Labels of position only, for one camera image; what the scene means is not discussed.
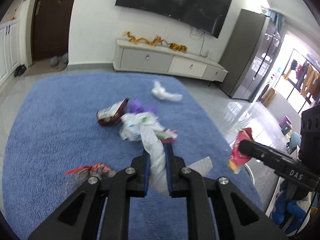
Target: blue cloth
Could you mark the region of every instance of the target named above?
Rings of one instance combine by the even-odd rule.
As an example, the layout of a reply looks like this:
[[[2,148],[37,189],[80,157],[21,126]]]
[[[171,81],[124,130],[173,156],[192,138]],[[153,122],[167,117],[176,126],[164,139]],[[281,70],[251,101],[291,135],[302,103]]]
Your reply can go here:
[[[157,79],[180,102],[160,101],[151,94]],[[141,142],[122,141],[121,124],[101,127],[98,110],[124,98],[155,105],[159,122],[178,130],[174,153],[186,165],[210,156],[210,178],[228,177],[262,208],[249,175],[227,167],[230,147],[206,112],[173,77],[133,73],[62,75],[38,81],[26,96],[9,135],[3,170],[6,218],[22,240],[63,202],[63,174],[83,165],[104,162],[116,170],[142,153]],[[185,199],[172,199],[149,189],[132,198],[129,239],[187,239]]]
[[[289,214],[291,214],[294,217],[294,219],[285,231],[285,233],[288,235],[291,234],[293,231],[298,230],[301,222],[303,221],[304,216],[306,215],[306,211],[304,211],[297,205],[297,202],[299,200],[286,200],[285,195],[287,187],[288,182],[285,180],[280,185],[281,193],[279,194],[275,202],[273,210],[270,214],[270,218],[274,223],[276,223],[279,226],[284,221],[285,212],[287,211]]]

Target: white tv cabinet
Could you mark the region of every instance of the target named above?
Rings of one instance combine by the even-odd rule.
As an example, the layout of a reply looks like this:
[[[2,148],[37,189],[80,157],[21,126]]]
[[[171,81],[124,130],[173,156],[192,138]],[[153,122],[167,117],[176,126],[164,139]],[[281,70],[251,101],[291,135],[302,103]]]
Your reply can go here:
[[[175,51],[167,46],[135,45],[120,39],[116,40],[113,68],[116,71],[148,72],[220,82],[228,73],[218,63],[199,55]]]

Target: shoe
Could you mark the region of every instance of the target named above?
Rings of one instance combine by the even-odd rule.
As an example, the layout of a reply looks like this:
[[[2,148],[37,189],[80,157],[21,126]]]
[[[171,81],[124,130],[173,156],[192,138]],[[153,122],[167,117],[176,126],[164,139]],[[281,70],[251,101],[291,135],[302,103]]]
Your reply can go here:
[[[22,66],[18,66],[14,72],[14,77],[18,76],[19,70],[22,68]]]
[[[25,65],[22,65],[20,70],[18,71],[18,76],[23,75],[23,73],[27,70]]]

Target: metal screw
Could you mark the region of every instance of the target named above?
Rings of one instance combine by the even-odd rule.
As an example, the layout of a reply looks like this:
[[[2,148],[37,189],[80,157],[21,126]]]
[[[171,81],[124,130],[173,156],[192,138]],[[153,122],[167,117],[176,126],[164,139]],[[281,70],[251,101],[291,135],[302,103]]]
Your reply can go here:
[[[183,174],[189,174],[189,173],[191,172],[191,169],[188,168],[188,167],[183,167],[183,168],[181,169],[181,172],[182,172]]]
[[[135,170],[135,168],[133,168],[133,167],[129,167],[129,168],[126,168],[126,169],[125,169],[125,172],[126,172],[127,174],[134,174],[134,173],[136,172],[136,170]]]
[[[222,184],[222,185],[226,185],[229,183],[229,180],[226,178],[226,177],[220,177],[218,179],[219,183]]]
[[[93,185],[96,184],[98,182],[98,178],[97,177],[90,177],[88,179],[89,184]]]

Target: television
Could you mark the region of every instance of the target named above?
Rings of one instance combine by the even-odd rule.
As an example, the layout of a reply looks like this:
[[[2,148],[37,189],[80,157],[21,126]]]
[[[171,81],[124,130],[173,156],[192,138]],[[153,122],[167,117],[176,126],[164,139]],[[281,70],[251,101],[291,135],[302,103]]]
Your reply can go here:
[[[116,5],[154,12],[189,24],[216,38],[231,0],[117,0]]]

